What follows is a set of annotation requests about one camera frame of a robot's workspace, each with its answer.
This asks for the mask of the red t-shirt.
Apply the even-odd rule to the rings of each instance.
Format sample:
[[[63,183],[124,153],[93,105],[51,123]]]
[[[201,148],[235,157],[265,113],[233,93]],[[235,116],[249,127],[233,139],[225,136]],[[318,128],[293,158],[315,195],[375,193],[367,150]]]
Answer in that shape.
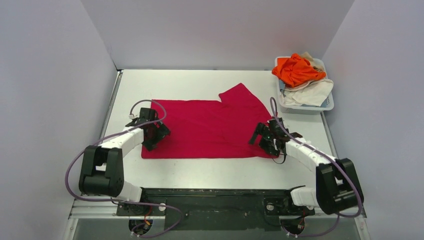
[[[265,105],[242,83],[220,93],[219,100],[157,99],[151,105],[164,117],[170,135],[151,151],[143,147],[143,159],[271,158],[249,144],[259,123],[271,115]]]

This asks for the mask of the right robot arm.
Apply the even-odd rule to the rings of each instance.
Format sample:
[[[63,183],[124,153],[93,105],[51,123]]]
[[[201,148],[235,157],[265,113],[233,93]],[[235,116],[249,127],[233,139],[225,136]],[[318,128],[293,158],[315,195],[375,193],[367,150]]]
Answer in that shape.
[[[302,207],[318,207],[325,214],[339,214],[342,211],[363,207],[364,195],[354,163],[338,159],[312,146],[301,134],[284,128],[282,118],[258,123],[249,140],[272,157],[291,157],[315,175],[315,187],[297,187],[290,190],[289,197],[282,201],[283,209],[290,215]]]

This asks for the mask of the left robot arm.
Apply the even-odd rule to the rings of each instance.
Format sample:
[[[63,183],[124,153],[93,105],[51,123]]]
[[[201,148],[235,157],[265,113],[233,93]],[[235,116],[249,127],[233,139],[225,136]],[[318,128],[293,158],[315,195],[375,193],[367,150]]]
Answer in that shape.
[[[155,109],[142,107],[139,116],[125,125],[122,134],[84,150],[79,190],[83,194],[130,201],[129,208],[136,215],[145,214],[149,210],[145,190],[125,180],[123,159],[137,146],[154,150],[170,133]]]

